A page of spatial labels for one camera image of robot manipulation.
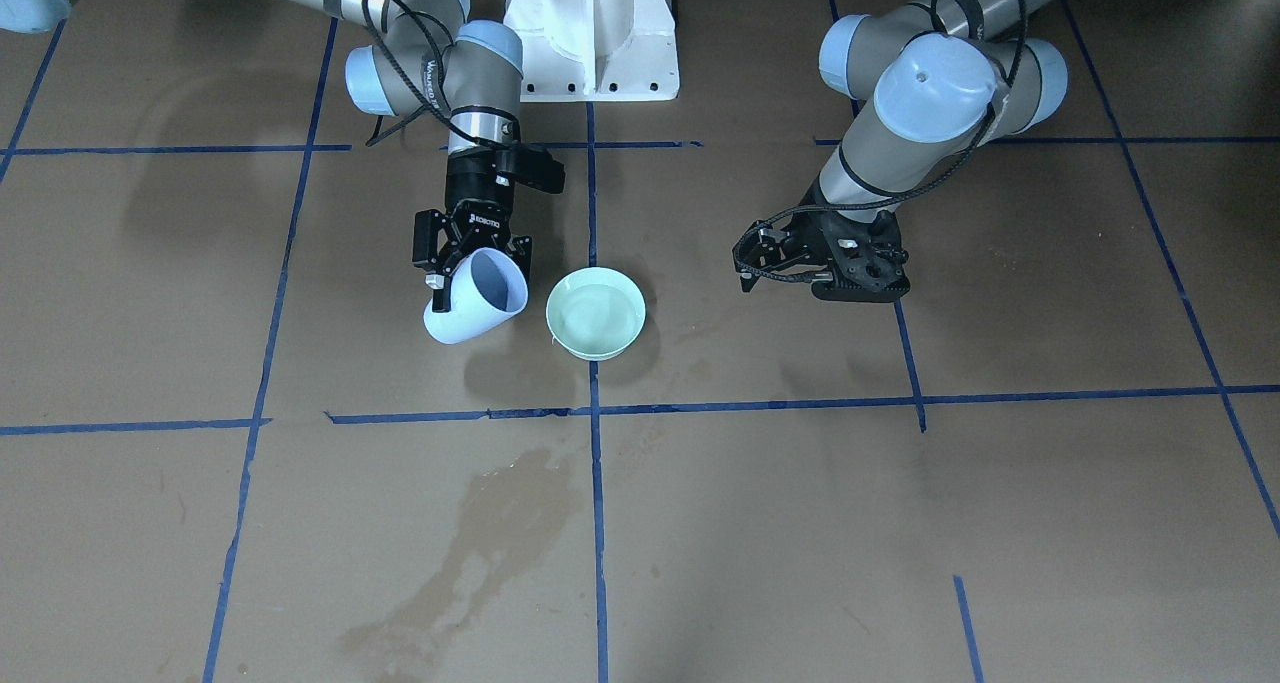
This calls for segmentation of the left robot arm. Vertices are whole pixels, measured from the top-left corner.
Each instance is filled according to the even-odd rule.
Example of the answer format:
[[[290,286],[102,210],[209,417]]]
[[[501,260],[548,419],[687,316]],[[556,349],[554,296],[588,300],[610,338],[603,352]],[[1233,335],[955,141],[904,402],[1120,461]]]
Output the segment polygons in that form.
[[[800,203],[733,246],[741,290],[772,279],[820,301],[900,301],[910,281],[897,208],[1062,104],[1068,64],[1028,33],[1053,1],[910,0],[884,17],[837,19],[818,67],[859,113]]]

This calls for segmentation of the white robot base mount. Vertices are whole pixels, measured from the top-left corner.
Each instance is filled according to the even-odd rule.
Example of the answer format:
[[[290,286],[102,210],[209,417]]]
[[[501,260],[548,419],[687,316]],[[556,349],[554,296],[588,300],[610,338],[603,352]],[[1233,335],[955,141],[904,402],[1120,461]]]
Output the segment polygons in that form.
[[[503,22],[524,45],[524,104],[678,96],[676,0],[506,0]]]

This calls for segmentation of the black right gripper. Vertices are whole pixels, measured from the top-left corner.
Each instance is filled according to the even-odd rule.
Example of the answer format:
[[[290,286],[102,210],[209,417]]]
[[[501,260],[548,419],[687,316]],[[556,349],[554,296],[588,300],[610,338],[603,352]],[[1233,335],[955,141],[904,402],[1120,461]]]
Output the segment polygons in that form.
[[[524,279],[532,267],[532,237],[515,237],[515,185],[495,177],[494,147],[468,147],[445,162],[444,208],[422,210],[413,221],[413,267],[425,270],[431,311],[449,313],[460,265],[481,247],[506,253]]]

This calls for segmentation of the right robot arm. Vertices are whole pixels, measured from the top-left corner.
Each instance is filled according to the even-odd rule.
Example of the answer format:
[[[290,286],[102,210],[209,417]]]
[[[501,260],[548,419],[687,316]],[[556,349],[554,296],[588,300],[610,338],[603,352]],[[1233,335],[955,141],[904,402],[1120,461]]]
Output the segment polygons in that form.
[[[474,17],[471,0],[283,1],[369,36],[343,72],[361,113],[393,119],[375,128],[369,146],[413,122],[430,119],[447,132],[443,203],[413,223],[411,262],[430,292],[428,317],[461,317],[483,306],[498,317],[522,310],[532,240],[512,232],[515,187],[557,194],[564,171],[548,150],[522,139],[518,35]]]

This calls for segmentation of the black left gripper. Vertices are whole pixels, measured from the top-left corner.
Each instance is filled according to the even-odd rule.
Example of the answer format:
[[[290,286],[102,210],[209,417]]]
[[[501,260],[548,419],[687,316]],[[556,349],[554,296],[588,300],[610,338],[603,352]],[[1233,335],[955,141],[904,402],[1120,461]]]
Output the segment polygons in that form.
[[[864,212],[860,223],[872,223],[879,212],[887,210]],[[739,272],[740,287],[754,288],[760,279],[809,287],[814,281],[827,281],[831,276],[826,270],[826,255],[819,251],[815,214],[824,212],[794,214],[790,223],[780,229],[768,226],[763,221],[755,223],[733,249],[733,265]],[[850,212],[835,214],[858,221]]]

